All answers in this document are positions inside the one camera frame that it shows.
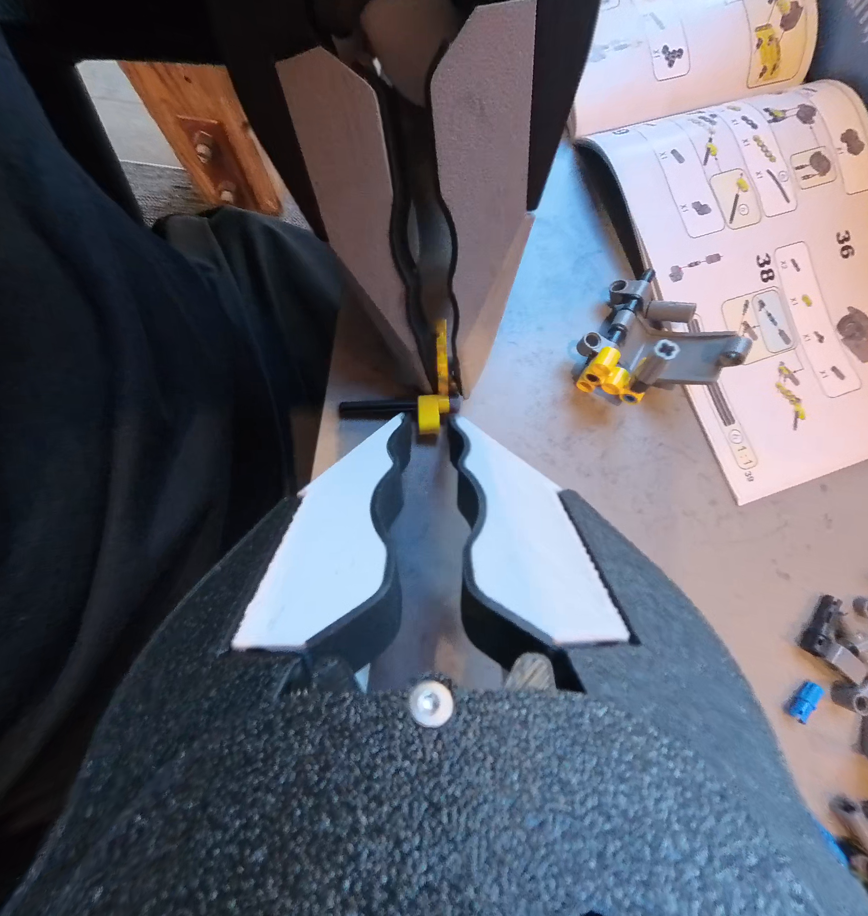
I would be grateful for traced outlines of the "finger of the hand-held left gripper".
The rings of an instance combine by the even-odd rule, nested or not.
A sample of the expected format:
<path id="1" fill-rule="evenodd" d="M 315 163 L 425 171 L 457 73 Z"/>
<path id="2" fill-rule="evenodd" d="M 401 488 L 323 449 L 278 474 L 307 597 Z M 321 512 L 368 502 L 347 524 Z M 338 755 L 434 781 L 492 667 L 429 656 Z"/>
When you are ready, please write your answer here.
<path id="1" fill-rule="evenodd" d="M 535 1 L 477 6 L 432 74 L 440 195 L 455 231 L 457 358 L 472 395 L 534 222 L 527 187 Z"/>
<path id="2" fill-rule="evenodd" d="M 278 76 L 329 244 L 405 380 L 429 390 L 392 253 L 394 190 L 378 96 L 321 47 L 278 62 Z"/>

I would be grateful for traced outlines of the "black axle with yellow connector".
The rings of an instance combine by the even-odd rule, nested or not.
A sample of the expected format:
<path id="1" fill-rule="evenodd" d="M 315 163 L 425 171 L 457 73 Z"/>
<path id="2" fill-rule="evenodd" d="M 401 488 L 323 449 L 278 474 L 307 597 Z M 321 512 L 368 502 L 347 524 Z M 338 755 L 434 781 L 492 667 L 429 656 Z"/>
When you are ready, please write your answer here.
<path id="1" fill-rule="evenodd" d="M 390 419 L 405 414 L 414 418 L 423 436 L 437 434 L 441 418 L 451 410 L 451 398 L 440 395 L 345 400 L 338 405 L 338 415 L 342 419 Z"/>

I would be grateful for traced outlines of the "grey cardboard box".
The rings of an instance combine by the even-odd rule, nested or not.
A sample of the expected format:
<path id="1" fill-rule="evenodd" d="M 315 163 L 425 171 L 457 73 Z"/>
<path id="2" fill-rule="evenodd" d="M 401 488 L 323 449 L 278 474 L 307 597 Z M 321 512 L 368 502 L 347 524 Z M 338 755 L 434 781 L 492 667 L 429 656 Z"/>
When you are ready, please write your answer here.
<path id="1" fill-rule="evenodd" d="M 812 79 L 835 79 L 868 100 L 868 1 L 819 1 Z"/>

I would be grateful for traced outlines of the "grey and yellow brick assembly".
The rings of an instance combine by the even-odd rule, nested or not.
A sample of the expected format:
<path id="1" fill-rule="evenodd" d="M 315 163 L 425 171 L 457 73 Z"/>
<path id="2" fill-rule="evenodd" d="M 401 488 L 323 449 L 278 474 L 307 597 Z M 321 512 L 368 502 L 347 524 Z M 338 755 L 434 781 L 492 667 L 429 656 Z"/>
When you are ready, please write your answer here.
<path id="1" fill-rule="evenodd" d="M 639 404 L 653 388 L 711 386 L 726 368 L 745 363 L 752 342 L 733 331 L 692 329 L 697 306 L 656 297 L 655 271 L 611 283 L 607 314 L 577 342 L 583 358 L 577 389 Z"/>

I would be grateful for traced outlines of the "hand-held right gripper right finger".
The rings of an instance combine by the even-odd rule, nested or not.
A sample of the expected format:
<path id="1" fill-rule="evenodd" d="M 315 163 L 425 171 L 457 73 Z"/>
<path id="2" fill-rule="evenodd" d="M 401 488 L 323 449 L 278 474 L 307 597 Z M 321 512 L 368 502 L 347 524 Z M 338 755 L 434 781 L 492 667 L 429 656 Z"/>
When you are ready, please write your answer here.
<path id="1" fill-rule="evenodd" d="M 627 643 L 623 614 L 559 485 L 468 418 L 453 421 L 453 445 L 474 596 L 550 646 Z"/>

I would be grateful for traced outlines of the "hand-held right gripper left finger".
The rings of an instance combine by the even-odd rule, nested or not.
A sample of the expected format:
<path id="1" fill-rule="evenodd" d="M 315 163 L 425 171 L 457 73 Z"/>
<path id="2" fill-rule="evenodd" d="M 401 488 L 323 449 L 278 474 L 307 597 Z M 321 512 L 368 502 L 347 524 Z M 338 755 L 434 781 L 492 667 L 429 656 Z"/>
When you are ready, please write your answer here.
<path id="1" fill-rule="evenodd" d="M 410 420 L 395 417 L 300 492 L 234 634 L 235 650 L 377 658 L 401 624 L 392 529 Z"/>

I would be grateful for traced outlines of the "open instruction booklet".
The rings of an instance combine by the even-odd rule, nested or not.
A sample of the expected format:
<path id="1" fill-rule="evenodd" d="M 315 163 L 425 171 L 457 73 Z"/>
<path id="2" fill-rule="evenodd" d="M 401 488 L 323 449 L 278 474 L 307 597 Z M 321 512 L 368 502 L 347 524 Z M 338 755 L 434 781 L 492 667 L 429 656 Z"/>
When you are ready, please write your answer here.
<path id="1" fill-rule="evenodd" d="M 812 79 L 818 2 L 600 2 L 572 137 L 635 280 L 745 335 L 683 385 L 739 506 L 868 460 L 868 100 Z"/>

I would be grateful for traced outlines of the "pile of small building bricks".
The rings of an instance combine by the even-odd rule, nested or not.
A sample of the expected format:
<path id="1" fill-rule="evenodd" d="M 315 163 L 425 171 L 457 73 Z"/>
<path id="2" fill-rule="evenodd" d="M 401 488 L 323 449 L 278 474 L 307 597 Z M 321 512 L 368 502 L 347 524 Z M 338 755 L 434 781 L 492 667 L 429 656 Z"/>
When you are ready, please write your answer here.
<path id="1" fill-rule="evenodd" d="M 859 748 L 868 762 L 868 595 L 848 603 L 822 595 L 797 645 L 836 676 L 829 698 L 858 720 Z M 868 800 L 839 795 L 830 808 L 868 863 Z"/>

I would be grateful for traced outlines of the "grey desk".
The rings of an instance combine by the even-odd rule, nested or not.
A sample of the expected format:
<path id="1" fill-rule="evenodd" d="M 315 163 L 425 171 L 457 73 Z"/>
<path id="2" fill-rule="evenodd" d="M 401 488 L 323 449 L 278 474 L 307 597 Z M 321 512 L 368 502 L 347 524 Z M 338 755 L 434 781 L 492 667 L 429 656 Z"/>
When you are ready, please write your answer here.
<path id="1" fill-rule="evenodd" d="M 829 802 L 868 799 L 851 713 L 796 646 L 823 593 L 868 593 L 868 460 L 739 508 L 685 395 L 611 406 L 573 386 L 575 340 L 630 274 L 596 154 L 556 155 L 495 348 L 463 409 L 579 494 L 637 645 L 573 651 L 585 692 L 505 692 L 462 631 L 459 476 L 417 445 L 395 525 L 405 608 L 384 694 L 323 833 L 320 914 L 868 914 L 829 850 Z"/>

